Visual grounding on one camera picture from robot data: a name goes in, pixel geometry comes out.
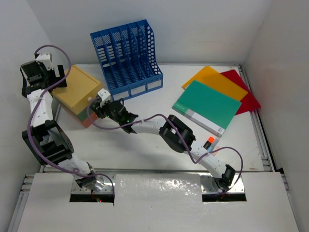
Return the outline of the yellow drawer box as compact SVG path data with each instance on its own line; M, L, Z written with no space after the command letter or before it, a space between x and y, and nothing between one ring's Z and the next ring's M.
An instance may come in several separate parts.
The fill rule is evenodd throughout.
M72 65L66 78L67 86L56 88L52 94L57 100L78 115L88 106L88 99L95 98L102 83L82 70Z

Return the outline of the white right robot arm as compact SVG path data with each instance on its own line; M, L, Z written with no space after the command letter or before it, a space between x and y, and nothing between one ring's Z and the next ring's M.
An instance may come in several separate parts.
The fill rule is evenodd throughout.
M128 134L153 134L160 136L173 151L189 155L194 164L200 164L212 175L218 189L224 193L230 190L236 171L230 165L217 159L206 148L206 143L198 142L193 131L174 115L168 117L156 114L146 119L130 113L122 100L103 101L96 97L90 101L86 112L92 110L98 118L108 118L118 124L107 128L91 121L97 128L103 130L122 129Z

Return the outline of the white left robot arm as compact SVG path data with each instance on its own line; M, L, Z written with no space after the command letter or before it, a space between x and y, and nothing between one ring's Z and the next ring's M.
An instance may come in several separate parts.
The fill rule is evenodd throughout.
M22 138L37 161L70 173L80 188L93 190L97 182L91 165L74 155L73 145L55 121L52 110L53 97L48 87L63 78L63 66L58 66L56 77L50 60L33 60L21 65L22 95L30 104L31 118Z

